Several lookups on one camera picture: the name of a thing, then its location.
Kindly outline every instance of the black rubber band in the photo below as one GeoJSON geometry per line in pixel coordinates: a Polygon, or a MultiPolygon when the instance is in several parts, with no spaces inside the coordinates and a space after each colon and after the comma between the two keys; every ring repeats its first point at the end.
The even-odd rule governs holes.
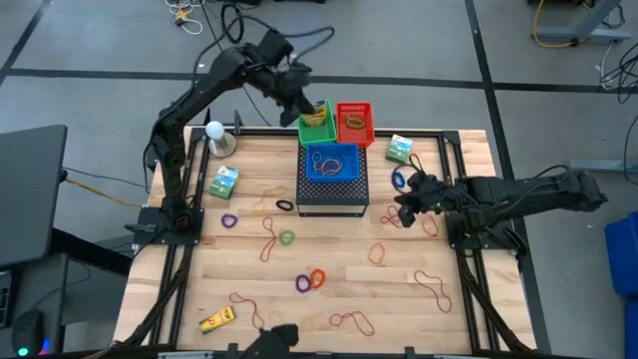
{"type": "Polygon", "coordinates": [[[286,199],[280,199],[278,200],[275,205],[277,206],[277,208],[279,209],[283,209],[285,211],[291,211],[292,208],[295,207],[295,205],[290,201],[290,200],[286,200],[286,199]]]}
{"type": "Polygon", "coordinates": [[[237,36],[236,38],[233,38],[232,35],[230,35],[230,29],[226,28],[226,9],[227,8],[232,8],[235,11],[235,15],[239,16],[241,15],[241,12],[239,11],[239,9],[237,8],[237,6],[231,2],[225,2],[222,6],[221,6],[221,31],[226,33],[226,36],[228,37],[228,40],[230,40],[231,43],[233,44],[239,44],[239,42],[241,41],[241,39],[243,39],[243,18],[239,17],[239,36],[237,36]]]}

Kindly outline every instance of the red basket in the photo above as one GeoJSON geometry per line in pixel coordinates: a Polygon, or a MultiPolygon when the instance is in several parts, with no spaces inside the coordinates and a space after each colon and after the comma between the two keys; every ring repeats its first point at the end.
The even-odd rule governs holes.
{"type": "Polygon", "coordinates": [[[338,103],[337,104],[337,142],[340,144],[357,144],[366,149],[375,141],[375,126],[372,122],[372,105],[370,103],[338,103]],[[349,118],[361,119],[364,126],[353,129],[348,125],[349,118]]]}

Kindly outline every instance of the plastic basket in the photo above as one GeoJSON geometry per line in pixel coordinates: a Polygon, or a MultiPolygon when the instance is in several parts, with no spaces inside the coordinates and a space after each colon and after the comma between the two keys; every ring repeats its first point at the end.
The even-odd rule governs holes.
{"type": "Polygon", "coordinates": [[[611,279],[616,293],[638,294],[638,212],[605,227],[611,279]]]}
{"type": "Polygon", "coordinates": [[[625,302],[625,358],[638,358],[638,299],[625,302]]]}
{"type": "Polygon", "coordinates": [[[359,148],[355,144],[315,144],[306,149],[306,176],[314,182],[353,181],[359,178],[359,148]],[[323,175],[321,164],[327,160],[341,163],[336,174],[323,175]]]}
{"type": "Polygon", "coordinates": [[[297,132],[299,143],[306,148],[310,144],[332,144],[337,140],[337,130],[332,116],[332,106],[329,101],[326,104],[326,121],[321,126],[310,127],[299,117],[297,119],[297,132]]]}
{"type": "Polygon", "coordinates": [[[340,144],[357,144],[362,149],[371,145],[375,141],[372,105],[370,103],[337,104],[337,135],[337,142],[340,144]],[[363,120],[363,128],[352,128],[352,124],[348,124],[350,118],[363,120]]]}

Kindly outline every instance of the green basket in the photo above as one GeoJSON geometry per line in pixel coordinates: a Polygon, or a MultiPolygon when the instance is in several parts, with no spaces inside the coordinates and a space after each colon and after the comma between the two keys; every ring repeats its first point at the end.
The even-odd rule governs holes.
{"type": "Polygon", "coordinates": [[[307,126],[301,117],[297,119],[297,131],[299,132],[299,143],[304,149],[309,144],[330,144],[337,140],[337,130],[332,117],[332,105],[326,100],[326,121],[321,126],[307,126]]]}

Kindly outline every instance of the purple rubber band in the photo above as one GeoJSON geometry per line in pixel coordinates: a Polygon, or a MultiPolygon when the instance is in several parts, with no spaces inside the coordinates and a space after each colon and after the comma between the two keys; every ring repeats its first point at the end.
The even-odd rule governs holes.
{"type": "Polygon", "coordinates": [[[223,225],[224,227],[226,227],[228,229],[233,228],[237,224],[238,221],[239,221],[239,218],[237,218],[237,216],[233,215],[233,214],[228,214],[227,213],[227,214],[225,214],[225,215],[223,215],[221,217],[221,225],[223,225]],[[232,222],[230,224],[228,224],[226,222],[227,219],[232,219],[232,222]]]}
{"type": "Polygon", "coordinates": [[[308,290],[310,290],[310,288],[312,287],[312,284],[310,284],[310,277],[307,276],[306,274],[299,274],[297,275],[297,279],[295,280],[295,287],[297,287],[297,291],[299,293],[305,293],[308,290]],[[308,286],[305,288],[301,288],[301,285],[299,285],[299,282],[301,281],[301,279],[304,279],[306,281],[306,283],[308,283],[308,286]]]}

